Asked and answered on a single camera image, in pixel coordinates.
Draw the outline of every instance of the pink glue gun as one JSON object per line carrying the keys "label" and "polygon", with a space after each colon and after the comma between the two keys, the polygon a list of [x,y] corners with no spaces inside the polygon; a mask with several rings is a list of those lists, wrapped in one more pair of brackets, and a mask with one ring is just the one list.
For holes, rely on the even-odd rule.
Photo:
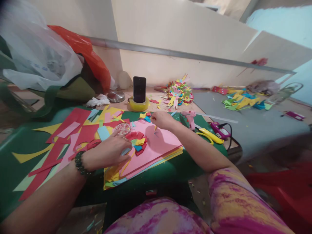
{"label": "pink glue gun", "polygon": [[184,115],[188,121],[189,121],[189,128],[190,130],[194,130],[195,129],[195,123],[194,123],[194,117],[196,116],[196,112],[194,110],[185,110],[181,112],[182,115]]}

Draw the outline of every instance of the gray table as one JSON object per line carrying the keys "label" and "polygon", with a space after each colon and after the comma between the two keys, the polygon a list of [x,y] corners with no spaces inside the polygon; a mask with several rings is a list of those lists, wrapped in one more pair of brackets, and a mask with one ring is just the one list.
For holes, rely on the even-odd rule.
{"label": "gray table", "polygon": [[299,135],[310,132],[306,123],[288,116],[281,117],[283,113],[274,108],[269,111],[253,107],[231,111],[224,108],[222,101],[225,99],[227,97],[220,93],[194,94],[195,104],[206,114],[238,121],[235,124],[230,123],[233,138],[241,145],[243,151],[237,164],[284,147]]}

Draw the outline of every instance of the black beaded bracelet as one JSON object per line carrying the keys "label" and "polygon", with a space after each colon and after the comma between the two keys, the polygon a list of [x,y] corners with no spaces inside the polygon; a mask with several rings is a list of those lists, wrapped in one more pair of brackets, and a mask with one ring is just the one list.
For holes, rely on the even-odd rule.
{"label": "black beaded bracelet", "polygon": [[89,172],[87,169],[84,168],[84,166],[82,165],[82,161],[81,161],[81,156],[85,151],[79,151],[76,154],[75,157],[75,163],[76,163],[76,167],[78,167],[78,171],[80,171],[80,175],[83,175],[85,177],[89,177],[91,175],[94,174],[95,171],[91,171]]}

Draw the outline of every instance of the white plastic bag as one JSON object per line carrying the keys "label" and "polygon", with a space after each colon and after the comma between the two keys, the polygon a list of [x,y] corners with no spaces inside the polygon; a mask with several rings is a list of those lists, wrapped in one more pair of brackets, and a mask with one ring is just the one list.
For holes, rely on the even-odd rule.
{"label": "white plastic bag", "polygon": [[45,91],[50,85],[65,85],[81,73],[82,63],[73,49],[47,27],[30,3],[8,1],[0,22],[0,35],[17,68],[5,69],[4,76],[19,88]]}

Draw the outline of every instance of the person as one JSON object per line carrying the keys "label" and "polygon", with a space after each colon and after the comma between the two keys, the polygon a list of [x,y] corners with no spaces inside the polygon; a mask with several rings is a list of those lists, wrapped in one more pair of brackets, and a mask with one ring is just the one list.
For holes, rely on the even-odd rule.
{"label": "person", "polygon": [[[174,200],[160,197],[124,214],[105,233],[293,233],[237,167],[211,144],[166,112],[153,113],[151,121],[172,132],[206,172],[211,226]],[[131,143],[114,132],[82,155],[83,165],[88,171],[118,165],[129,160],[129,156],[121,156],[125,148],[131,148]],[[2,222],[2,233],[55,233],[84,184],[84,176],[72,161]]]}

